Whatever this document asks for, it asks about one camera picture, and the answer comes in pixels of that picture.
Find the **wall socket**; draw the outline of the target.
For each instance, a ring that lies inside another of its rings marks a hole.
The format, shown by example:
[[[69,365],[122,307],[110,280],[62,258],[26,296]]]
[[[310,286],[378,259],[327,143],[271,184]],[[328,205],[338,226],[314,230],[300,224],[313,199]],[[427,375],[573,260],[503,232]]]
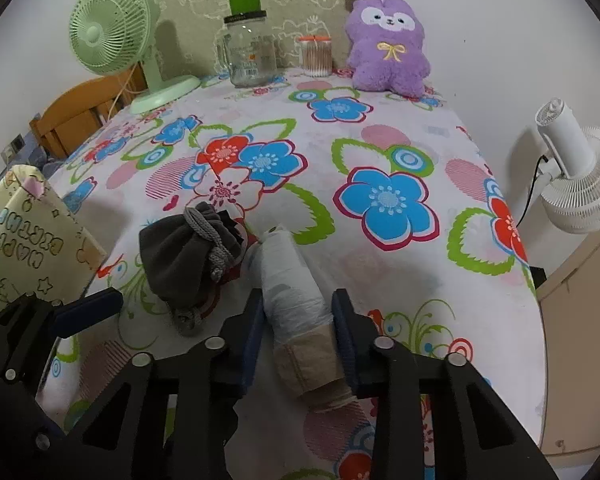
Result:
[[[3,162],[5,164],[11,162],[20,153],[25,145],[26,142],[24,142],[21,134],[15,136],[1,151],[1,158],[3,159]]]

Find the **beige cabinet door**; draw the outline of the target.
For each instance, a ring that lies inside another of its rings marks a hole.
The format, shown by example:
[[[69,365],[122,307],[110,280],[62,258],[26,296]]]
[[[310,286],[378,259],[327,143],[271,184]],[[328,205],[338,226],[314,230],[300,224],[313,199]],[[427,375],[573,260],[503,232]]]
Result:
[[[600,232],[538,290],[547,351],[542,451],[600,449]]]

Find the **white standing fan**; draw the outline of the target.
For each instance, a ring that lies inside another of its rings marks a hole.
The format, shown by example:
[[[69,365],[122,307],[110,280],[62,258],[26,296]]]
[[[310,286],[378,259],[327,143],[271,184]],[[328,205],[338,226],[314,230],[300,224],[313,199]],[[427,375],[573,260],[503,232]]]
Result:
[[[600,128],[582,127],[559,98],[540,107],[535,125],[547,147],[534,166],[524,210],[541,202],[548,220],[569,234],[600,230]]]

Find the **cream birthday-print storage box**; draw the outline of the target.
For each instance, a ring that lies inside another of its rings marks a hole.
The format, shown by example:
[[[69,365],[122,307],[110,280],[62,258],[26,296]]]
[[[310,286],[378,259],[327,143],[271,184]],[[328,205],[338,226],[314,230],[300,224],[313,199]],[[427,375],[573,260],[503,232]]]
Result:
[[[22,295],[79,299],[107,253],[40,170],[16,165],[0,182],[0,312]]]

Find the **floral tablecloth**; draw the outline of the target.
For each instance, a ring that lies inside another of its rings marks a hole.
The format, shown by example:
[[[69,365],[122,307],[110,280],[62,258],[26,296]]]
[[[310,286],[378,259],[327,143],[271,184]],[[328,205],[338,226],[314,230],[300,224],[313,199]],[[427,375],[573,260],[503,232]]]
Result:
[[[94,289],[122,315],[63,342],[43,408],[71,428],[135,351],[186,346],[151,293],[138,231],[205,200],[250,237],[282,224],[325,290],[347,289],[411,351],[459,353],[537,436],[544,340],[524,246],[498,184],[434,90],[416,103],[343,76],[254,90],[214,77],[181,102],[97,130],[53,177],[111,250]]]

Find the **purple plush bunny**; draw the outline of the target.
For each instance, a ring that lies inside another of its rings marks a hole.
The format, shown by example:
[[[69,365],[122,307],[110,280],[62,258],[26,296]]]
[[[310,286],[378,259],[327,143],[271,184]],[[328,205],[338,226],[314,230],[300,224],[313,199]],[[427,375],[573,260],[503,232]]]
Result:
[[[344,26],[351,41],[347,64],[353,87],[390,90],[406,98],[425,93],[430,63],[424,26],[404,0],[355,0]]]

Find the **white and beige sock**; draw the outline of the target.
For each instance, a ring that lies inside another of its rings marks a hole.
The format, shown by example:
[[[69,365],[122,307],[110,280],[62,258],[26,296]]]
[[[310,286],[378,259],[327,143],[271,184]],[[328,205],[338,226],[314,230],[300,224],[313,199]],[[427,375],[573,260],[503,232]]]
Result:
[[[291,232],[276,226],[246,252],[242,268],[262,290],[273,362],[293,398],[314,412],[354,400],[340,362],[334,317]]]

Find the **glass jar green lid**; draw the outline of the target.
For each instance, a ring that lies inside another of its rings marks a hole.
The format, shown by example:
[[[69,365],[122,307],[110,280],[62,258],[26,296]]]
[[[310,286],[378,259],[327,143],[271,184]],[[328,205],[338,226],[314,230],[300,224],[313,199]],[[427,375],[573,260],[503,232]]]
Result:
[[[275,41],[261,0],[228,0],[230,14],[223,18],[216,43],[218,60],[236,88],[256,88],[278,73]]]

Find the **green desk fan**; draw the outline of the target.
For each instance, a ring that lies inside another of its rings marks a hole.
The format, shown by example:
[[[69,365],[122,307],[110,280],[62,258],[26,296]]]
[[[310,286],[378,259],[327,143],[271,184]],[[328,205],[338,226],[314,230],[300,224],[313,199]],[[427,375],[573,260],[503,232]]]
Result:
[[[200,87],[195,76],[163,78],[157,58],[155,0],[78,0],[69,20],[73,54],[98,76],[142,66],[147,89],[130,105],[133,114],[162,107]]]

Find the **grey drawstring pouch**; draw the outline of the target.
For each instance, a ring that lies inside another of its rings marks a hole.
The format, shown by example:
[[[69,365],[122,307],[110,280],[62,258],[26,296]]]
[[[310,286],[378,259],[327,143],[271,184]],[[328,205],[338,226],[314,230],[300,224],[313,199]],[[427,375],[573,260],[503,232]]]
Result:
[[[211,296],[242,253],[242,234],[225,210],[207,202],[140,230],[140,261],[150,290],[190,337],[208,315]]]

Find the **cotton swab container orange lid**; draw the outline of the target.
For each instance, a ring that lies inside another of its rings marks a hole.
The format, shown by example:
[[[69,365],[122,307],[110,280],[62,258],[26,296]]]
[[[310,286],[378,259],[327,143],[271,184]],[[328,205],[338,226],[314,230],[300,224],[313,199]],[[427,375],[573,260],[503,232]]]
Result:
[[[326,77],[332,73],[332,38],[302,36],[298,44],[301,66],[306,76]]]

